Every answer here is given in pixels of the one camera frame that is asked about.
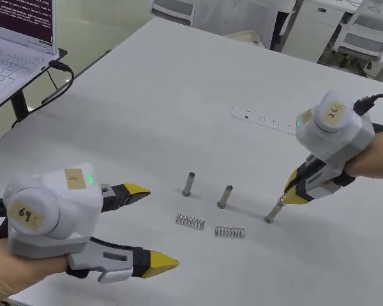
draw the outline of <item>metal pin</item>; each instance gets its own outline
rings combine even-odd
[[[274,219],[276,215],[281,211],[281,209],[286,205],[283,201],[284,196],[282,196],[279,200],[278,203],[275,205],[275,207],[272,209],[272,211],[264,218],[264,220],[268,224],[272,224],[274,222]]]
[[[221,209],[224,209],[225,208],[225,205],[227,204],[227,200],[229,199],[229,196],[230,196],[230,193],[232,191],[232,186],[231,185],[228,185],[225,190],[224,190],[224,193],[223,193],[223,196],[222,198],[220,199],[220,201],[217,203],[217,206]]]
[[[195,176],[195,174],[193,172],[189,173],[189,176],[187,177],[186,186],[184,187],[184,190],[181,192],[182,195],[185,196],[186,198],[191,195],[190,191],[192,189],[192,185],[193,185],[193,181],[194,181],[194,176]]]

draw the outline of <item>table surface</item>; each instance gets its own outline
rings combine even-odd
[[[359,5],[362,3],[362,0],[350,0],[352,3],[346,0],[307,0],[307,1],[325,5],[327,7],[334,8],[347,13],[354,13],[359,8]]]
[[[0,139],[0,195],[12,173],[93,163],[101,182],[151,189],[103,214],[96,237],[164,252],[155,278],[98,284],[55,275],[14,299],[30,305],[383,305],[383,181],[359,178],[310,205],[274,207],[308,155],[292,135],[234,119],[234,106],[280,120],[327,91],[360,98],[383,84],[154,19],[80,76],[62,98]],[[383,101],[372,110],[383,124]],[[189,171],[190,198],[181,196]],[[227,209],[216,206],[225,186]],[[204,231],[176,225],[182,212]],[[216,238],[217,224],[245,239]]]

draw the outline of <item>chair leg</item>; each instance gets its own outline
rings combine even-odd
[[[347,62],[348,62],[348,61],[349,61],[349,55],[345,54],[345,55],[343,56],[342,62],[340,62],[339,67],[341,67],[341,68],[346,68],[346,66],[347,66]]]

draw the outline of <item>electrical outlet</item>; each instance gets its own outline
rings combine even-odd
[[[295,135],[295,123],[283,122],[275,116],[270,116],[262,113],[261,115],[255,115],[251,111],[245,108],[234,107],[231,110],[231,116],[236,119],[243,120],[248,123],[254,123],[258,126],[264,126],[266,128],[275,129],[283,133]]]

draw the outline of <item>coil spring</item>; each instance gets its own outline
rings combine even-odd
[[[197,219],[190,215],[177,213],[176,223],[184,226],[188,226],[189,228],[195,228],[196,230],[204,230],[204,226],[206,226],[206,220]]]
[[[243,228],[228,227],[222,225],[216,225],[214,227],[214,233],[220,237],[232,237],[232,238],[244,238],[245,230]]]
[[[284,207],[286,205],[286,203],[283,201],[284,197],[286,196],[287,194],[284,193],[283,195],[280,196],[280,198],[278,199],[278,206],[281,206],[281,207]]]

